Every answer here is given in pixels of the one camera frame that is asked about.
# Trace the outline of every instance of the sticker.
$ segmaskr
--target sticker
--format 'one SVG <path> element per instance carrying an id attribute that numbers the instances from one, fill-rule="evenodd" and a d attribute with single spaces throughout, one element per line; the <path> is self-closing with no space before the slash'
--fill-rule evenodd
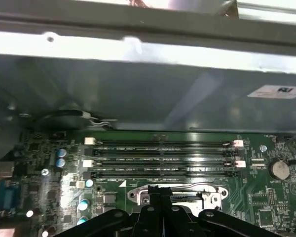
<path id="1" fill-rule="evenodd" d="M 252 92 L 248 97 L 270 99 L 294 99 L 296 98 L 296 86 L 288 85 L 264 85 Z"/>

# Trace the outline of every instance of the wire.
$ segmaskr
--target wire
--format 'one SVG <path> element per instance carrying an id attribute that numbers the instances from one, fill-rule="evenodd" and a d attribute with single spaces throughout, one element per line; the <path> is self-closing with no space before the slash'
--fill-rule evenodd
<path id="1" fill-rule="evenodd" d="M 90 113 L 80 110 L 57 110 L 52 111 L 47 114 L 44 114 L 38 118 L 36 118 L 33 122 L 34 124 L 39 124 L 43 120 L 56 118 L 56 117 L 63 117 L 63 116 L 76 116 L 81 117 L 84 119 L 87 119 L 91 122 L 92 126 L 94 127 L 102 127 L 105 130 L 115 130 L 112 125 L 110 124 L 110 121 L 116 121 L 115 119 L 101 119 L 92 117 Z"/>
<path id="2" fill-rule="evenodd" d="M 103 127 L 103 126 L 110 126 L 109 122 L 94 122 L 91 119 L 89 120 L 94 127 Z"/>
<path id="3" fill-rule="evenodd" d="M 291 137 L 291 138 L 286 142 L 286 144 L 287 144 L 288 148 L 290 149 L 290 151 L 296 155 L 296 147 L 293 147 L 293 146 L 292 146 L 292 143 L 293 143 L 295 140 L 296 140 L 296 135 L 293 136 L 293 137 Z"/>

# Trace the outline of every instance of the blue capacitor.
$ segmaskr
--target blue capacitor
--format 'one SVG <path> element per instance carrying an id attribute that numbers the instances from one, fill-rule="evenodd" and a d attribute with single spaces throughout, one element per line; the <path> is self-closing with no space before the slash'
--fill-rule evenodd
<path id="1" fill-rule="evenodd" d="M 88 206 L 89 206 L 89 201 L 87 199 L 84 199 L 78 204 L 78 209 L 80 211 L 85 211 L 86 209 L 88 209 Z"/>
<path id="2" fill-rule="evenodd" d="M 80 224 L 82 224 L 82 223 L 84 223 L 84 222 L 86 222 L 86 221 L 88 221 L 88 218 L 85 217 L 85 216 L 82 216 L 82 217 L 78 220 L 77 225 L 80 225 Z"/>
<path id="3" fill-rule="evenodd" d="M 65 157 L 67 155 L 67 150 L 66 149 L 59 149 L 58 151 L 57 151 L 57 156 L 58 157 Z"/>
<path id="4" fill-rule="evenodd" d="M 93 181 L 92 181 L 92 179 L 88 179 L 87 181 L 85 181 L 85 185 L 86 185 L 88 188 L 91 188 L 92 185 L 93 185 Z"/>
<path id="5" fill-rule="evenodd" d="M 62 158 L 56 160 L 56 166 L 59 167 L 59 168 L 64 167 L 65 164 L 66 164 L 66 161 L 64 159 L 62 159 Z"/>

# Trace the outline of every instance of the motherboard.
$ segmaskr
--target motherboard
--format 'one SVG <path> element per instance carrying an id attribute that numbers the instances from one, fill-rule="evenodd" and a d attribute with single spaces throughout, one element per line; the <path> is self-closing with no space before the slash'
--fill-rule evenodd
<path id="1" fill-rule="evenodd" d="M 140 211 L 156 185 L 171 187 L 172 203 L 195 216 L 216 209 L 296 236 L 296 155 L 284 136 L 25 131 L 20 143 L 10 166 L 1 165 L 8 170 L 0 173 L 0 220 L 30 220 L 28 237 L 115 208 Z"/>

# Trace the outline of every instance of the computer case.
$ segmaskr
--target computer case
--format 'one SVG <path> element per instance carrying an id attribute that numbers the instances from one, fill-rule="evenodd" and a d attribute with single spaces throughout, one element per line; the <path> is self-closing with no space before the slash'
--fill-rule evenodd
<path id="1" fill-rule="evenodd" d="M 0 1 L 0 158 L 20 131 L 296 132 L 296 26 L 94 2 Z"/>

